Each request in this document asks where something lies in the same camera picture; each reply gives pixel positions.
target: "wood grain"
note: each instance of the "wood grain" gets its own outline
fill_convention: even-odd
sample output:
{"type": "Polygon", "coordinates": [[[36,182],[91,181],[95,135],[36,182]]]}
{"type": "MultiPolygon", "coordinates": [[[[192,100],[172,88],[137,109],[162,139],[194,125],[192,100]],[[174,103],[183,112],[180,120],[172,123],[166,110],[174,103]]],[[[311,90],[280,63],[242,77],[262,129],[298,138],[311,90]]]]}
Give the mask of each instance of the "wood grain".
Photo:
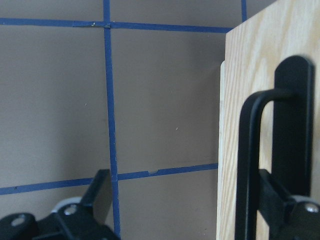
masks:
{"type": "MultiPolygon", "coordinates": [[[[303,55],[316,65],[311,196],[320,201],[320,0],[278,0],[226,35],[225,78],[220,85],[217,240],[233,240],[235,228],[238,130],[245,99],[272,89],[278,64],[303,55]]],[[[272,110],[263,112],[260,168],[271,168],[272,110]]],[[[257,240],[268,239],[258,217],[257,240]]]]}

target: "silver screw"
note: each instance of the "silver screw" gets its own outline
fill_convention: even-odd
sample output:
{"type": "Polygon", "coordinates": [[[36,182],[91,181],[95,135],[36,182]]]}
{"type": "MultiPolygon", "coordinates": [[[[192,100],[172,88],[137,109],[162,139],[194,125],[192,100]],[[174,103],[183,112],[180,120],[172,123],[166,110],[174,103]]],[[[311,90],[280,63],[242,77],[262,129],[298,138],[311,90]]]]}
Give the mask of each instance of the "silver screw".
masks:
{"type": "Polygon", "coordinates": [[[313,203],[308,202],[304,205],[304,207],[309,213],[318,213],[319,212],[319,207],[313,203]]]}
{"type": "Polygon", "coordinates": [[[72,215],[72,214],[74,214],[76,211],[77,211],[77,205],[71,204],[69,207],[67,207],[67,208],[64,210],[64,214],[65,214],[65,215],[72,215]]]}
{"type": "Polygon", "coordinates": [[[15,220],[11,222],[12,227],[16,227],[20,224],[23,224],[26,220],[26,216],[24,214],[20,214],[15,220]]]}

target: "door handle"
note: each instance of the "door handle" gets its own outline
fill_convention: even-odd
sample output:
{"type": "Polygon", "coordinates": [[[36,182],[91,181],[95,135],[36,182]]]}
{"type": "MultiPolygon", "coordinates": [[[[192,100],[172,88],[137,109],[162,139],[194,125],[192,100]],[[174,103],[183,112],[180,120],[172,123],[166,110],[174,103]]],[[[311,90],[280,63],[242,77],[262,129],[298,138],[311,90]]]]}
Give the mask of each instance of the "door handle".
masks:
{"type": "Polygon", "coordinates": [[[274,89],[256,92],[244,102],[239,121],[235,240],[256,239],[257,210],[269,224],[270,239],[319,239],[319,204],[307,197],[311,188],[313,95],[314,66],[295,55],[276,68],[274,89]],[[261,118],[270,101],[274,101],[271,174],[259,170],[261,118]],[[308,204],[313,212],[298,211],[308,204]],[[304,238],[297,227],[292,229],[290,224],[300,218],[315,221],[315,238],[304,238]]]}

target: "wooden door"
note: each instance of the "wooden door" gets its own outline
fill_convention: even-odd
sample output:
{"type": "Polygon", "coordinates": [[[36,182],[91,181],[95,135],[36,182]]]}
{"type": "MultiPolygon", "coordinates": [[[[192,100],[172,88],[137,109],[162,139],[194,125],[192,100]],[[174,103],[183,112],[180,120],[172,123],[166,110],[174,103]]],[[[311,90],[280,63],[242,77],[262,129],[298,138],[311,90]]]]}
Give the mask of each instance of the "wooden door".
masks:
{"type": "MultiPolygon", "coordinates": [[[[315,64],[311,197],[320,202],[320,0],[278,0],[226,35],[220,85],[217,240],[233,240],[241,107],[254,92],[272,89],[278,64],[303,55],[315,64]]],[[[273,105],[261,121],[260,168],[271,169],[273,105]]],[[[268,239],[258,214],[257,237],[268,239]]]]}

